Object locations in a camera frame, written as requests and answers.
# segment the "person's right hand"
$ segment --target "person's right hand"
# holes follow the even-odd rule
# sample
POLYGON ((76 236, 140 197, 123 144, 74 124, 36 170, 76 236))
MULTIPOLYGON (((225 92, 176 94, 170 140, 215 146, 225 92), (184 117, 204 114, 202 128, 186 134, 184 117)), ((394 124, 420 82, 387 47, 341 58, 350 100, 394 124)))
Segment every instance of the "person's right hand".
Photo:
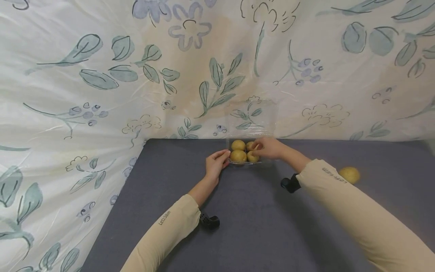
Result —
POLYGON ((269 159, 282 159, 284 153, 289 149, 288 146, 275 138, 259 138, 252 145, 254 149, 252 155, 266 157, 269 159))

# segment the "finger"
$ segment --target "finger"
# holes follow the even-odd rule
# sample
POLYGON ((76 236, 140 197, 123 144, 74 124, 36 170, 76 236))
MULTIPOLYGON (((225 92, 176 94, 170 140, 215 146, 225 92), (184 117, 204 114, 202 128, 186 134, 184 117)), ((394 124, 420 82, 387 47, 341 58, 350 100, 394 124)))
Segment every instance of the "finger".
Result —
POLYGON ((225 151, 220 157, 216 159, 217 162, 224 163, 230 157, 231 151, 225 151))
POLYGON ((258 156, 258 157, 261 157, 261 156, 263 156, 264 154, 265 154, 265 150, 263 150, 263 149, 260 149, 260 150, 253 150, 252 151, 252 156, 258 156))
POLYGON ((208 156, 209 158, 212 158, 212 159, 217 159, 218 157, 220 157, 220 156, 222 156, 222 154, 224 154, 225 152, 227 152, 228 151, 228 149, 224 149, 224 150, 221 150, 221 151, 217 151, 217 152, 215 152, 215 153, 213 153, 213 154, 211 154, 210 156, 208 156))
POLYGON ((224 164, 222 165, 222 169, 224 169, 225 167, 227 167, 230 164, 230 161, 226 160, 224 162, 224 164))
POLYGON ((263 138, 255 139, 254 143, 252 144, 252 149, 255 149, 257 146, 259 146, 258 149, 263 148, 263 138))

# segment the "person's left hand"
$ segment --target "person's left hand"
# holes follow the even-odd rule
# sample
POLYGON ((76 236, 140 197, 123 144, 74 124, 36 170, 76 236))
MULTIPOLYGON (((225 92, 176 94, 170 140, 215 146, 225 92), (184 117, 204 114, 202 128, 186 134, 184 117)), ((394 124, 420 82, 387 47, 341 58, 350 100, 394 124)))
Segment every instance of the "person's left hand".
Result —
POLYGON ((209 181, 219 182, 219 174, 228 166, 231 151, 224 149, 215 152, 205 159, 205 177, 209 181))

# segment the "hand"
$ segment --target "hand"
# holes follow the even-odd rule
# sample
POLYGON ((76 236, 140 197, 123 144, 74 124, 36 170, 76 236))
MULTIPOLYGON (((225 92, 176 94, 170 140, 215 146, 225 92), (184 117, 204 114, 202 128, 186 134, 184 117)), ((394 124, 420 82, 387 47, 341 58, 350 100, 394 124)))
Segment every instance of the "hand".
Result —
POLYGON ((219 174, 222 169, 228 166, 230 157, 230 151, 224 149, 215 152, 205 159, 205 177, 204 179, 219 182, 219 174))
POLYGON ((286 150, 290 147, 281 143, 275 138, 259 138, 252 145, 254 156, 266 157, 269 159, 282 159, 286 150))

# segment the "floral fabric backdrop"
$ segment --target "floral fabric backdrop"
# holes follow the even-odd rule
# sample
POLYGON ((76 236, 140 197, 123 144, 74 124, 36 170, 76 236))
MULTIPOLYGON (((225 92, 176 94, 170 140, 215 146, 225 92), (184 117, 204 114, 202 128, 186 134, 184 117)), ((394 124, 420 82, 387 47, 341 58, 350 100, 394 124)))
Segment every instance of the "floral fabric backdrop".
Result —
POLYGON ((149 138, 435 135, 435 0, 0 0, 1 271, 78 272, 149 138))

